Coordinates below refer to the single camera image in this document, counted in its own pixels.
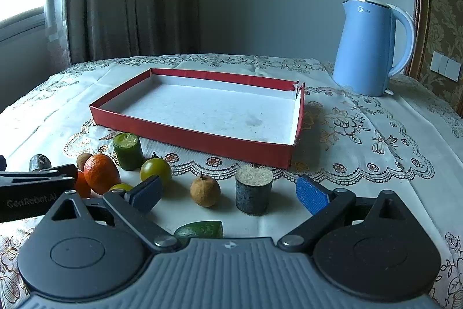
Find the wooden headboard frame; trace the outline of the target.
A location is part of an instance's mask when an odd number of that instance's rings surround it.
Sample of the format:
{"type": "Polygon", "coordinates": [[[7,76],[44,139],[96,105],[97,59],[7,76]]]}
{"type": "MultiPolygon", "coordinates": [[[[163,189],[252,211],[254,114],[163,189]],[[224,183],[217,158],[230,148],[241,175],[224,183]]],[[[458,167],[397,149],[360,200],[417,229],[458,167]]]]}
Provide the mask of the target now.
{"type": "Polygon", "coordinates": [[[414,53],[407,64],[405,74],[418,80],[425,63],[425,48],[429,32],[431,0],[414,0],[414,25],[416,42],[414,53]]]}

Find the green cucumber cylinder piece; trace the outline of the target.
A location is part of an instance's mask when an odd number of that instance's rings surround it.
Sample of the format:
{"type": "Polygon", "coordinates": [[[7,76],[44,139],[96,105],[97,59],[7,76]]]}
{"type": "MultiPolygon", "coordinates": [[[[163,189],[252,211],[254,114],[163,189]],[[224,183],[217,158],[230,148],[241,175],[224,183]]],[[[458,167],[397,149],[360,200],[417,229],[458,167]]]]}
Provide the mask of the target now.
{"type": "Polygon", "coordinates": [[[144,154],[138,136],[132,133],[119,133],[112,144],[123,170],[132,171],[143,165],[144,154]]]}

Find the light blue electric kettle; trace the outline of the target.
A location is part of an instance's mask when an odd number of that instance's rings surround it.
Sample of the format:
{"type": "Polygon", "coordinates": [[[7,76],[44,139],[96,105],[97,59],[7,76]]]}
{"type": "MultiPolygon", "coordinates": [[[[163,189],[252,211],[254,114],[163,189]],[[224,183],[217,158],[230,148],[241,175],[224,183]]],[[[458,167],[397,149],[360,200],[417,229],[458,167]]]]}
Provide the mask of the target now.
{"type": "Polygon", "coordinates": [[[333,79],[364,96],[382,96],[391,77],[412,58],[415,46],[414,22],[408,12],[377,0],[343,2],[345,24],[337,49],[333,79]],[[405,50],[393,63],[396,24],[406,31],[405,50]]]}

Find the red shallow cardboard tray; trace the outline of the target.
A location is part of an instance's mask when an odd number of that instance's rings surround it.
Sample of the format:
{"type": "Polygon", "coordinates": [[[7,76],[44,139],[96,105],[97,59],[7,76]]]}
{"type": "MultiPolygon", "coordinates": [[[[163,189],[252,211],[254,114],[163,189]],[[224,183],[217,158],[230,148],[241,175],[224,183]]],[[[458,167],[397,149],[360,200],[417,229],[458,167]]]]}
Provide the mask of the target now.
{"type": "Polygon", "coordinates": [[[304,116],[304,82],[150,68],[93,101],[118,131],[220,157],[290,167],[304,116]]]}

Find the orange mandarin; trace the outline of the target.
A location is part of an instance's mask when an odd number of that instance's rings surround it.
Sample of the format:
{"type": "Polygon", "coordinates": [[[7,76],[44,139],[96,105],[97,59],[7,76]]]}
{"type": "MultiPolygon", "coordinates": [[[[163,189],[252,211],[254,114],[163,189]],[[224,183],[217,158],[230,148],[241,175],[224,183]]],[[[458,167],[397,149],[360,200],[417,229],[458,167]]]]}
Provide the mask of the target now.
{"type": "Polygon", "coordinates": [[[75,190],[81,198],[89,198],[91,196],[91,188],[86,182],[83,171],[78,171],[78,177],[75,181],[75,190]]]}
{"type": "Polygon", "coordinates": [[[89,187],[98,195],[103,195],[121,182],[116,164],[106,154],[90,156],[86,160],[83,173],[89,187]]]}

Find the brown kiwi fruit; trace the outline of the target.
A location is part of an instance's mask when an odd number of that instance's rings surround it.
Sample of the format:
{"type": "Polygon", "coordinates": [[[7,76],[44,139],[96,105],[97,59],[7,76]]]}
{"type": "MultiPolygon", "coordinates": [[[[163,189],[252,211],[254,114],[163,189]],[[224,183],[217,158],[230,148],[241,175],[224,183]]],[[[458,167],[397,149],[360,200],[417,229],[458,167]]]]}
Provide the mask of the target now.
{"type": "Polygon", "coordinates": [[[84,167],[86,165],[86,162],[89,158],[91,158],[93,155],[85,152],[81,153],[77,158],[76,158],[76,166],[80,171],[84,170],[84,167]]]}

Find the green tomato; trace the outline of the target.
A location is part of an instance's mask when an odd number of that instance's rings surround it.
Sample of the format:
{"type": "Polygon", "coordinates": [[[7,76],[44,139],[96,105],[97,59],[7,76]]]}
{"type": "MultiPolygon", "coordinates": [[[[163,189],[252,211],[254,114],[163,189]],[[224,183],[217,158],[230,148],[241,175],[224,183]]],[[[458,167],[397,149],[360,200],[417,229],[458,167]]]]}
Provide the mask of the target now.
{"type": "Polygon", "coordinates": [[[129,184],[120,183],[120,184],[113,185],[109,189],[109,191],[122,190],[124,192],[128,192],[128,191],[131,191],[132,189],[133,189],[133,186],[131,186],[129,184]]]}
{"type": "Polygon", "coordinates": [[[146,160],[140,167],[140,180],[145,181],[149,177],[157,176],[162,182],[162,188],[166,188],[172,179],[172,170],[167,161],[156,153],[146,160]]]}

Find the white wall switch panel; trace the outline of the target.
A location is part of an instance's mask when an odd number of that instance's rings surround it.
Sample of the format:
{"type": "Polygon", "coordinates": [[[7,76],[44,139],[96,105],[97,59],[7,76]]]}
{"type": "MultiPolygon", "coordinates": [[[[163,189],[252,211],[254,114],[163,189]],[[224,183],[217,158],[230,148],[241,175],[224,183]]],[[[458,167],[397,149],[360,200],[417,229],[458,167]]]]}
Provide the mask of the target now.
{"type": "Polygon", "coordinates": [[[441,74],[453,82],[458,82],[460,78],[462,65],[440,52],[432,54],[430,71],[441,74]]]}

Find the green avocado half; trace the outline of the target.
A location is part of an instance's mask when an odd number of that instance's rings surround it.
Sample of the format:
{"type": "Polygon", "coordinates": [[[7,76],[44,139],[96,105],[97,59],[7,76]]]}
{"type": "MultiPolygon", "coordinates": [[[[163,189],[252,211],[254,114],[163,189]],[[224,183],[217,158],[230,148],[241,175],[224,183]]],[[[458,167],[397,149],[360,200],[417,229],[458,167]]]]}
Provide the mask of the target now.
{"type": "Polygon", "coordinates": [[[191,238],[223,238],[223,224],[219,220],[207,220],[184,224],[173,234],[186,245],[191,238]]]}

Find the tan longan fruit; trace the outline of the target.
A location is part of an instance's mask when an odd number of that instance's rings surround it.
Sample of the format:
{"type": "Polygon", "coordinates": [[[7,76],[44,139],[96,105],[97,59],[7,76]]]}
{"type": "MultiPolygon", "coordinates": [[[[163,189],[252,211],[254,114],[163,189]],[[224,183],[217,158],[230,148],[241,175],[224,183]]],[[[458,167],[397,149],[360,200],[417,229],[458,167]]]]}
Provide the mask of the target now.
{"type": "Polygon", "coordinates": [[[209,208],[219,201],[221,188],[215,179],[201,173],[192,181],[190,196],[197,205],[209,208]]]}

